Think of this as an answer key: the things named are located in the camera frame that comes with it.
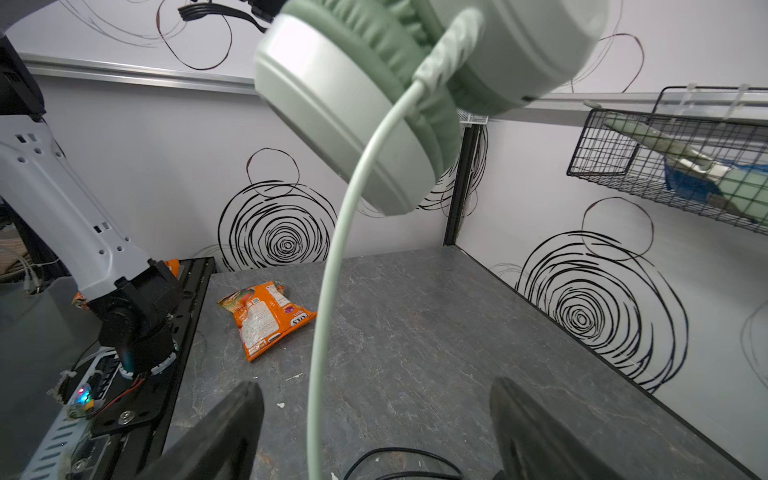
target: black wire basket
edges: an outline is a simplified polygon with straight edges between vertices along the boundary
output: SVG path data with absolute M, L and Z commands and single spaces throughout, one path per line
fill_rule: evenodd
M 568 175 L 768 234 L 768 126 L 594 109 Z

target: screw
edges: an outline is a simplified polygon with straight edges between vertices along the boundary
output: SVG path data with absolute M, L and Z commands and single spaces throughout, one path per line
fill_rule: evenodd
M 72 466 L 72 471 L 74 473 L 79 473 L 85 470 L 85 466 L 88 464 L 88 460 L 85 458 L 82 458 L 80 460 L 77 460 L 74 465 Z
M 131 420 L 133 420 L 135 416 L 136 416 L 136 414 L 133 413 L 131 410 L 126 410 L 125 412 L 122 412 L 120 414 L 120 418 L 118 419 L 118 423 L 120 425 L 125 425 L 127 423 L 130 423 Z

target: gray tabletop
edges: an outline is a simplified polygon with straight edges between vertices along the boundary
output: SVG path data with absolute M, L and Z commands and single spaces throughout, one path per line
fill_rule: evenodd
M 261 386 L 265 416 L 252 478 L 306 478 L 306 394 L 314 325 L 248 362 L 217 301 L 275 280 L 315 310 L 322 263 L 213 275 L 166 449 L 240 381 Z M 330 333 L 325 469 L 342 478 L 364 452 L 408 446 L 442 455 L 466 478 L 500 468 L 489 415 L 507 376 L 626 478 L 746 478 L 504 283 L 456 247 L 345 260 Z M 438 469 L 381 454 L 353 478 Z

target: green ear pad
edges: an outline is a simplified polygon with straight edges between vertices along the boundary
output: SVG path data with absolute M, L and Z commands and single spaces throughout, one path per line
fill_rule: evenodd
M 429 0 L 407 0 L 419 25 L 429 39 L 428 45 L 434 45 L 445 32 Z M 512 109 L 515 105 L 497 95 L 488 88 L 478 75 L 468 66 L 461 67 L 449 80 L 448 89 L 456 104 L 477 115 L 496 115 Z
M 305 21 L 330 39 L 393 104 L 410 86 L 413 72 L 428 51 L 427 44 L 420 46 L 377 0 L 290 0 L 280 12 Z M 455 109 L 448 89 L 442 87 L 406 117 L 432 163 L 435 177 L 453 165 L 461 147 Z

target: black corner post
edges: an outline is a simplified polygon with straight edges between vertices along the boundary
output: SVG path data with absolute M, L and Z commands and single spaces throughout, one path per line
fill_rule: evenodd
M 445 239 L 443 245 L 456 245 L 458 229 L 462 225 L 464 202 L 467 200 L 469 177 L 472 172 L 472 160 L 477 152 L 482 125 L 471 125 L 464 129 L 462 149 L 458 154 L 456 165 L 456 179 L 453 184 L 451 196 L 451 210 L 448 212 L 448 223 L 445 225 Z

